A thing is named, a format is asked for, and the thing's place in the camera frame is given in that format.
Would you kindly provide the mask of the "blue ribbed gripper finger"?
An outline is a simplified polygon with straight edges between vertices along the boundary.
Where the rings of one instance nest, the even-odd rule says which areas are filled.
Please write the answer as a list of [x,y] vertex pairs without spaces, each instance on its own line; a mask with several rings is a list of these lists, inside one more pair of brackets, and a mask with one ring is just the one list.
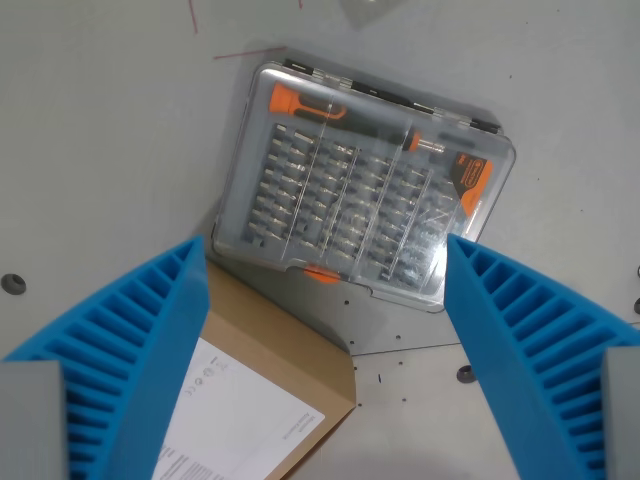
[[522,479],[604,479],[605,352],[636,328],[566,286],[447,238],[445,310]]
[[208,311],[204,239],[195,236],[7,355],[9,362],[60,367],[69,478],[152,477]]

